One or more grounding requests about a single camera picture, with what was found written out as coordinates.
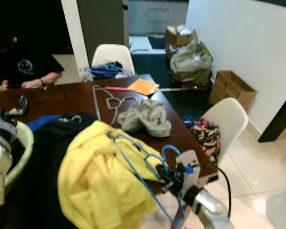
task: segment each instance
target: brown cardboard box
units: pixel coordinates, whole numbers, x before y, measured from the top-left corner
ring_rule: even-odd
[[[170,45],[176,49],[185,45],[188,45],[194,37],[194,33],[188,35],[180,35],[177,34],[176,26],[167,26],[166,34],[165,34],[165,52],[166,52],[166,60],[169,62],[174,52],[171,52]]]
[[[257,92],[233,71],[218,71],[209,102],[216,104],[224,98],[232,97],[247,111],[256,94]]]

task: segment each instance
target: white wall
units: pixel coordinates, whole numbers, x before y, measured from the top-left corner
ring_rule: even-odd
[[[261,133],[286,100],[286,8],[254,0],[190,0],[186,25],[214,57],[258,91],[249,118]]]
[[[61,0],[78,69],[90,66],[76,0]]]

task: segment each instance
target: blue clothing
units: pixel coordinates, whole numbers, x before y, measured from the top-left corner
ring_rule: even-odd
[[[60,117],[61,115],[55,114],[55,115],[45,115],[38,119],[36,119],[33,122],[27,123],[26,125],[34,132],[35,130],[38,130],[43,124],[46,124],[50,121],[52,121],[55,118]]]

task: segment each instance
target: green basket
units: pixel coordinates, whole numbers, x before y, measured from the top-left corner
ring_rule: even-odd
[[[12,184],[23,171],[32,154],[34,144],[33,132],[27,125],[18,121],[16,128],[17,137],[20,140],[21,144],[24,146],[25,150],[17,165],[7,174],[5,178],[6,192],[10,190]]]

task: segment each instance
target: dark wood table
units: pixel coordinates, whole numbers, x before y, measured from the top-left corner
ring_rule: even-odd
[[[150,75],[143,75],[141,78],[145,78],[151,82],[154,82]],[[22,122],[30,122],[43,115],[64,115],[73,112],[88,112],[96,117],[94,108],[92,86],[100,85],[127,87],[134,81],[136,77],[128,77],[116,80],[100,80],[89,83],[72,83],[57,85],[49,87],[47,90],[43,89],[16,89],[6,92],[0,92],[0,107],[4,107],[6,110],[10,110],[17,106],[18,98],[24,94],[28,99],[29,113],[26,118],[20,118]],[[136,92],[122,92],[111,91],[111,93],[118,98],[124,98],[129,96],[135,96],[138,101],[146,99],[147,96]],[[102,91],[96,91],[99,108],[101,111],[102,121],[110,123],[113,118],[113,111],[108,110],[105,99],[108,97],[106,93]],[[172,124],[172,132],[169,137],[156,138],[151,137],[146,131],[140,131],[136,134],[132,134],[133,137],[144,141],[147,145],[154,149],[161,151],[162,147],[166,144],[171,144],[177,147],[181,152],[188,149],[193,149],[201,164],[208,164],[211,161],[202,151],[198,142],[193,138],[192,134],[183,125],[181,118],[176,111],[169,104],[162,92],[158,91],[151,96],[152,99],[161,101],[167,112],[167,119]],[[133,100],[126,101],[119,108],[119,112],[125,111],[130,104],[133,104]],[[119,128],[120,125],[116,123],[113,127]],[[171,168],[175,167],[176,154],[172,152],[166,153],[167,163]],[[201,168],[199,174],[199,184],[206,184],[209,179],[217,176],[217,170],[212,167]]]

